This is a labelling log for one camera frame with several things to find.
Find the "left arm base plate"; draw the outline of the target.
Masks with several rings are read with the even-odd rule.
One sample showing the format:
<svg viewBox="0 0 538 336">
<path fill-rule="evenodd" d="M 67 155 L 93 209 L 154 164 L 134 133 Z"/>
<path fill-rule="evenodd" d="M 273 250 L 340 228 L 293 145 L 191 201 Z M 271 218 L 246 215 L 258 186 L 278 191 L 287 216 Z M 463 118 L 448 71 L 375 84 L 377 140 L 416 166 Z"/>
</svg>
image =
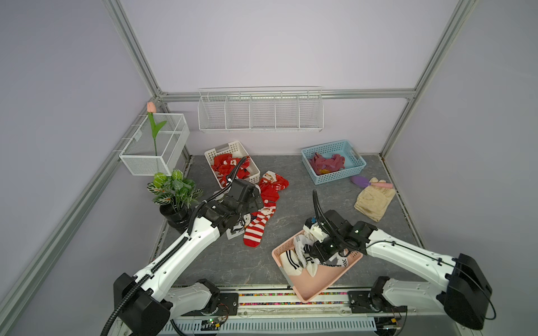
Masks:
<svg viewBox="0 0 538 336">
<path fill-rule="evenodd" d="M 202 310 L 193 310 L 183 316 L 236 316 L 239 308 L 239 294 L 237 292 L 220 293 L 210 298 L 207 306 Z"/>
</svg>

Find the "santa striped small sock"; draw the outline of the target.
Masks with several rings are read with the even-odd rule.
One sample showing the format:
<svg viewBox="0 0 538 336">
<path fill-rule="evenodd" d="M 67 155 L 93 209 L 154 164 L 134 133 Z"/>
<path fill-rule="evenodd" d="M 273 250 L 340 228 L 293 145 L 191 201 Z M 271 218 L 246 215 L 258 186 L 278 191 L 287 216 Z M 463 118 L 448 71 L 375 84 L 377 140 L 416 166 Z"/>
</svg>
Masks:
<svg viewBox="0 0 538 336">
<path fill-rule="evenodd" d="M 243 242 L 245 246 L 256 248 L 260 245 L 263 234 L 266 229 L 266 224 L 274 216 L 276 207 L 264 207 L 256 212 L 254 218 L 245 228 Z"/>
</svg>

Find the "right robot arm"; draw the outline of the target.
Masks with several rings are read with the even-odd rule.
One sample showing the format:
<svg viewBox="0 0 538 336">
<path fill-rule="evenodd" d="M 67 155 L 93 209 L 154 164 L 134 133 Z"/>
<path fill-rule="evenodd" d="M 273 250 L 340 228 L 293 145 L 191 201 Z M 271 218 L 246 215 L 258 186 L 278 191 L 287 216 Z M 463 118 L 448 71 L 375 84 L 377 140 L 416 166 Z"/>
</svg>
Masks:
<svg viewBox="0 0 538 336">
<path fill-rule="evenodd" d="M 368 293 L 352 304 L 359 312 L 401 312 L 410 308 L 444 312 L 461 326 L 482 330 L 494 310 L 493 290 L 478 263 L 461 253 L 452 257 L 404 242 L 375 225 L 351 225 L 334 210 L 322 211 L 312 193 L 315 222 L 326 233 L 316 239 L 310 255 L 326 262 L 331 257 L 357 252 L 399 266 L 421 278 L 419 282 L 378 277 Z"/>
</svg>

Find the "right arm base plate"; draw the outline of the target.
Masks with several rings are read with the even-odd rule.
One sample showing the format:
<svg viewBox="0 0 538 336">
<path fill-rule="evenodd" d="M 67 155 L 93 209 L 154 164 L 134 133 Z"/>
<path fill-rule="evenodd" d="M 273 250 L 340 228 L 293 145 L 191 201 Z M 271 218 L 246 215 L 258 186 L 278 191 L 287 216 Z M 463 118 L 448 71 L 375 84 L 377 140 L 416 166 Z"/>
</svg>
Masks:
<svg viewBox="0 0 538 336">
<path fill-rule="evenodd" d="M 348 291 L 347 294 L 353 314 L 407 312 L 407 306 L 392 305 L 379 293 L 359 290 Z"/>
</svg>

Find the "white sock grey emblem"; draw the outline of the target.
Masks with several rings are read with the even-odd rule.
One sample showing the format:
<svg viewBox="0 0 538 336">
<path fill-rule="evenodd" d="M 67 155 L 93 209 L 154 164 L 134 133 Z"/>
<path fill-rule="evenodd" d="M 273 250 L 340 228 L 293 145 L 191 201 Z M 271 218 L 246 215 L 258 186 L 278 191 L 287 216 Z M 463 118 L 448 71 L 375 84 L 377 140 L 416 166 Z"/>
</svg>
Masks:
<svg viewBox="0 0 538 336">
<path fill-rule="evenodd" d="M 347 256 L 341 256 L 339 253 L 335 253 L 328 260 L 320 264 L 327 267 L 348 267 L 349 266 Z"/>
</svg>

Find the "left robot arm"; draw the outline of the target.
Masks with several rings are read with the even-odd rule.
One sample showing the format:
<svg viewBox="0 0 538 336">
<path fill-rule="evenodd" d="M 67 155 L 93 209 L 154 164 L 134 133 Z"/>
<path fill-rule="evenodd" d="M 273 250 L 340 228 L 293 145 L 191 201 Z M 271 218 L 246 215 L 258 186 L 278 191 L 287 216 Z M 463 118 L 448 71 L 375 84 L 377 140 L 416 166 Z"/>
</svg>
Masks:
<svg viewBox="0 0 538 336">
<path fill-rule="evenodd" d="M 158 335 L 170 320 L 193 311 L 216 312 L 220 290 L 202 279 L 178 291 L 172 287 L 184 270 L 212 243 L 217 241 L 247 214 L 263 207 L 257 185 L 238 179 L 247 158 L 241 158 L 228 185 L 203 200 L 188 217 L 188 225 L 154 261 L 135 275 L 123 273 L 113 285 L 114 309 L 101 333 L 108 335 L 116 319 L 132 335 Z"/>
</svg>

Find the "white sock black pattern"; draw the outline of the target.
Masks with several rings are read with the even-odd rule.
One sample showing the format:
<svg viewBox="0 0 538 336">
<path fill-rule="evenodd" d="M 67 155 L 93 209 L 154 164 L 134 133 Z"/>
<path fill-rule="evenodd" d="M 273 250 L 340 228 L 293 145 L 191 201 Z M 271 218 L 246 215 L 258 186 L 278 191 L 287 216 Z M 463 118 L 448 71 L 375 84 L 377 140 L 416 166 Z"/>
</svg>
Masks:
<svg viewBox="0 0 538 336">
<path fill-rule="evenodd" d="M 292 248 L 280 254 L 280 262 L 288 276 L 299 276 L 304 270 L 310 277 L 317 274 L 318 263 L 308 253 L 314 243 L 304 234 L 300 234 L 292 239 Z"/>
</svg>

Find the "plain red fleece sock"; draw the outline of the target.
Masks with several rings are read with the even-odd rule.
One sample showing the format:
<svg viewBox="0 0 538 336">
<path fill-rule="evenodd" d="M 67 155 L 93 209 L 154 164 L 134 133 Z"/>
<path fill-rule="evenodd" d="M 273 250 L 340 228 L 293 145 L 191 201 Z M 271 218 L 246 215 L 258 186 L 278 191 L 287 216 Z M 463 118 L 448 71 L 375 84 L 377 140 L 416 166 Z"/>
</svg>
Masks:
<svg viewBox="0 0 538 336">
<path fill-rule="evenodd" d="M 266 208 L 276 208 L 277 201 L 280 199 L 280 195 L 273 186 L 265 186 L 261 188 L 261 198 L 263 200 L 263 206 Z"/>
</svg>

